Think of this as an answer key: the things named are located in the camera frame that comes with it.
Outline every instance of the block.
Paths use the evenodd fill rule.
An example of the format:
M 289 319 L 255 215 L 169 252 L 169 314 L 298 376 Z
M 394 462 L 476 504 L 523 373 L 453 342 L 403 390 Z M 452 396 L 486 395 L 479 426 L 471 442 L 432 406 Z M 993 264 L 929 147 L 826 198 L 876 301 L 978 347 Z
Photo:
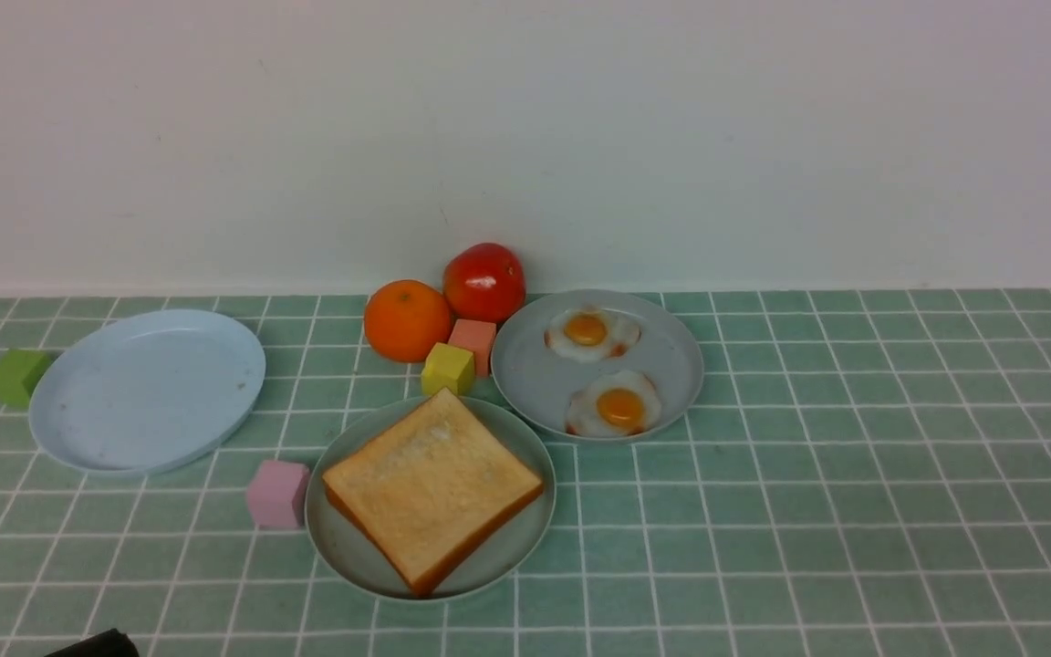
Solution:
M 453 333 L 449 336 L 449 344 L 454 348 L 471 350 L 476 375 L 488 377 L 489 352 L 493 350 L 493 337 L 496 334 L 496 324 L 475 320 L 458 320 L 453 325 Z
M 473 387 L 475 374 L 471 350 L 437 343 L 425 361 L 425 371 L 420 373 L 420 390 L 426 395 L 434 395 L 440 388 L 449 388 L 454 395 L 463 395 Z
M 30 406 L 30 395 L 43 377 L 51 357 L 41 350 L 9 349 L 0 357 L 0 401 L 16 407 Z
M 250 517 L 263 528 L 303 527 L 303 500 L 310 470 L 301 463 L 263 460 L 246 489 Z

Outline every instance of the red tomato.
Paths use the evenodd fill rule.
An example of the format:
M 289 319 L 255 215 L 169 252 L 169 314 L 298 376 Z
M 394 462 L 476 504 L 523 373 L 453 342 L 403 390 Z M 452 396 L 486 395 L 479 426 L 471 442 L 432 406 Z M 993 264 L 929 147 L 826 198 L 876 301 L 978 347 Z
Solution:
M 499 324 L 526 303 L 522 263 L 492 242 L 470 246 L 446 267 L 446 299 L 456 316 Z

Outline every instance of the pink cube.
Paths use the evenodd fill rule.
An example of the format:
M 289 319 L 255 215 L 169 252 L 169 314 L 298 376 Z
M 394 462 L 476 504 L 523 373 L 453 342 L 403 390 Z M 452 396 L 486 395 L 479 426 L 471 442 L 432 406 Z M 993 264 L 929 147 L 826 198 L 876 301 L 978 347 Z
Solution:
M 478 377 L 489 375 L 489 352 L 493 350 L 493 337 L 497 333 L 497 325 L 475 320 L 458 320 L 453 325 L 449 344 L 454 348 L 467 349 L 473 352 L 473 363 Z
M 250 517 L 263 528 L 303 527 L 303 499 L 310 470 L 301 463 L 263 460 L 246 490 Z

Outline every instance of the green cube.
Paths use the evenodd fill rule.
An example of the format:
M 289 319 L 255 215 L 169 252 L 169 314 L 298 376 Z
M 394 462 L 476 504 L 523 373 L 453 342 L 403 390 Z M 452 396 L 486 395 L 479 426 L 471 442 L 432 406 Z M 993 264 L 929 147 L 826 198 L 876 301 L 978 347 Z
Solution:
M 30 394 L 38 386 L 51 357 L 40 350 L 9 349 L 0 357 L 0 401 L 16 407 L 30 406 Z

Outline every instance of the egg yolk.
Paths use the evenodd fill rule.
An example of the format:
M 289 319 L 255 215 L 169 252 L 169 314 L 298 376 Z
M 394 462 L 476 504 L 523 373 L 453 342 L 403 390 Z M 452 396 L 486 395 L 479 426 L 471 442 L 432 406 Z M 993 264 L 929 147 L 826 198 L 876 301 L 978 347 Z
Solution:
M 605 324 L 600 316 L 580 312 L 566 322 L 562 332 L 576 345 L 595 346 L 605 340 Z
M 641 429 L 643 425 L 643 399 L 635 391 L 626 388 L 611 388 L 602 392 L 596 403 L 599 416 L 607 425 L 626 430 Z

